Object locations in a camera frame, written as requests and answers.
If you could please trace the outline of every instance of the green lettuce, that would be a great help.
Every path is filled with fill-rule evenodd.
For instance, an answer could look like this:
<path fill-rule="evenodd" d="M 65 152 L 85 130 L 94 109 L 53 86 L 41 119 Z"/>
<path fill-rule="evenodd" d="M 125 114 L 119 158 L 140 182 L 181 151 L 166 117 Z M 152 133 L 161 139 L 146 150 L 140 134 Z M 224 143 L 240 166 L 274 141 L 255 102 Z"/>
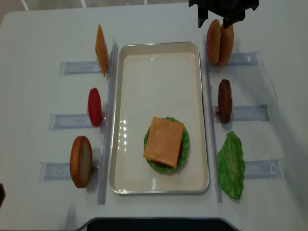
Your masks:
<path fill-rule="evenodd" d="M 165 119 L 173 121 L 173 122 L 180 123 L 178 120 L 176 120 L 175 118 L 172 118 L 172 117 L 166 117 Z M 145 149 L 145 146 L 146 146 L 146 143 L 147 143 L 147 140 L 148 140 L 149 131 L 150 131 L 150 129 L 148 129 L 148 132 L 145 134 L 145 137 L 143 139 L 143 142 L 144 142 L 143 148 L 144 149 Z M 148 160 L 148 159 L 146 159 L 146 161 L 156 171 L 170 174 L 170 173 L 173 173 L 176 169 L 179 169 L 180 167 L 182 167 L 185 164 L 188 149 L 189 149 L 189 135 L 188 135 L 186 128 L 184 127 L 183 133 L 182 133 L 182 155 L 178 159 L 178 163 L 177 163 L 176 168 L 167 167 L 167 166 L 159 166 L 159 165 L 156 165 L 155 162 L 153 162 L 152 160 Z"/>
<path fill-rule="evenodd" d="M 227 134 L 217 156 L 218 180 L 221 189 L 231 198 L 239 200 L 244 188 L 245 162 L 240 138 L 233 131 Z"/>

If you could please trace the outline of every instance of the cheese slice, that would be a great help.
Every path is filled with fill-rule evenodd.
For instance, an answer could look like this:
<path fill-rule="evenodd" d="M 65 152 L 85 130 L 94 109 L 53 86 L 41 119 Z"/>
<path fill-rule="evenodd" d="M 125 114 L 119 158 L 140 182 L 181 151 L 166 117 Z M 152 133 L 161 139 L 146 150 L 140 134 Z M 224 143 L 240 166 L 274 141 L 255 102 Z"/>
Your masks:
<path fill-rule="evenodd" d="M 153 117 L 143 157 L 176 168 L 184 125 Z"/>
<path fill-rule="evenodd" d="M 108 50 L 106 46 L 105 37 L 101 25 L 98 25 L 95 43 L 95 53 L 101 65 L 103 75 L 106 76 L 107 63 L 108 63 Z"/>

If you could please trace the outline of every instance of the red tomato slice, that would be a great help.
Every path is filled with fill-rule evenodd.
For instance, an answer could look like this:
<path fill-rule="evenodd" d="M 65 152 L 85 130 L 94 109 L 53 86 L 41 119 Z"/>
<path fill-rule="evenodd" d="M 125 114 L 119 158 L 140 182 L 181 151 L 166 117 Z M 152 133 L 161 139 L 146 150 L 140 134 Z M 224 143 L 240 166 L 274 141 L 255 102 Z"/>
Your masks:
<path fill-rule="evenodd" d="M 100 94 L 96 88 L 90 90 L 88 109 L 92 125 L 99 127 L 102 121 L 102 103 Z"/>

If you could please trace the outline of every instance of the clear plastic stand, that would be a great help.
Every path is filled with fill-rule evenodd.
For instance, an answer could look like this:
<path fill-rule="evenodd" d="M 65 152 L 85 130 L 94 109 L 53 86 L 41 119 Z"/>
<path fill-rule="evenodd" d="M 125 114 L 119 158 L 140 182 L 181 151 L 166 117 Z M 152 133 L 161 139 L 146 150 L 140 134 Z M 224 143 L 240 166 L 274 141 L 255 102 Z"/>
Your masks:
<path fill-rule="evenodd" d="M 101 66 L 97 61 L 92 62 L 61 62 L 59 75 L 93 74 L 101 73 Z"/>
<path fill-rule="evenodd" d="M 116 95 L 117 84 L 117 58 L 118 58 L 118 45 L 116 41 L 113 41 L 112 51 L 108 59 L 107 79 L 109 79 L 109 92 L 108 103 L 106 110 L 105 120 L 105 136 L 104 136 L 104 149 L 101 157 L 101 171 L 100 171 L 100 183 L 98 190 L 98 204 L 105 204 L 106 190 L 107 190 L 107 178 L 108 178 L 108 163 L 109 155 L 111 152 L 112 138 L 113 138 L 113 115 L 114 115 L 114 102 Z"/>
<path fill-rule="evenodd" d="M 106 118 L 102 114 L 102 123 Z M 50 114 L 48 121 L 49 130 L 75 129 L 75 128 L 95 128 L 87 114 L 62 115 Z"/>
<path fill-rule="evenodd" d="M 233 53 L 230 56 L 226 67 L 219 67 L 216 64 L 211 64 L 207 59 L 206 53 L 206 40 L 205 35 L 203 37 L 203 53 L 204 53 L 204 64 L 205 64 L 205 80 L 206 80 L 206 93 L 207 93 L 207 105 L 209 110 L 209 130 L 211 134 L 211 146 L 214 166 L 214 177 L 215 187 L 217 194 L 217 202 L 222 202 L 221 188 L 218 181 L 218 165 L 217 165 L 217 154 L 218 154 L 218 143 L 223 144 L 225 139 L 225 133 L 235 125 L 235 123 L 242 123 L 243 121 L 252 122 L 256 121 L 269 121 L 272 119 L 272 104 L 266 96 L 259 92 L 258 89 L 261 87 L 260 82 L 257 82 L 258 77 L 256 70 L 259 65 L 263 63 L 261 52 L 248 52 L 248 53 Z M 220 119 L 218 117 L 218 85 L 223 78 L 229 78 L 234 89 L 233 94 L 236 97 L 236 106 L 233 107 L 230 124 L 219 125 Z M 255 91 L 247 94 L 245 86 L 254 86 Z M 253 96 L 252 98 L 245 98 L 245 95 Z M 263 102 L 256 105 L 251 105 L 256 102 Z M 272 159 L 262 161 L 246 161 L 245 162 L 245 179 L 278 179 L 283 176 L 283 165 L 284 159 Z"/>
<path fill-rule="evenodd" d="M 98 178 L 100 169 L 99 162 L 92 163 L 91 178 Z M 40 163 L 39 180 L 40 181 L 53 181 L 53 180 L 71 180 L 70 165 L 69 163 Z"/>

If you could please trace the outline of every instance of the tray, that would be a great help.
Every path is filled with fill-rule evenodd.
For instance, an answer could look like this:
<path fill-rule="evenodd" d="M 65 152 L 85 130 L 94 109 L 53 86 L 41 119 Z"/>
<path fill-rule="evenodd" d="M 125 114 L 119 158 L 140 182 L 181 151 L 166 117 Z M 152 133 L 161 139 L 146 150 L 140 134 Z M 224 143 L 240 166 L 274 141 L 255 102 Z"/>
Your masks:
<path fill-rule="evenodd" d="M 200 56 L 191 42 L 127 45 L 119 57 L 110 184 L 114 192 L 196 193 L 209 185 Z M 183 168 L 161 174 L 143 158 L 153 116 L 184 123 L 190 150 Z"/>

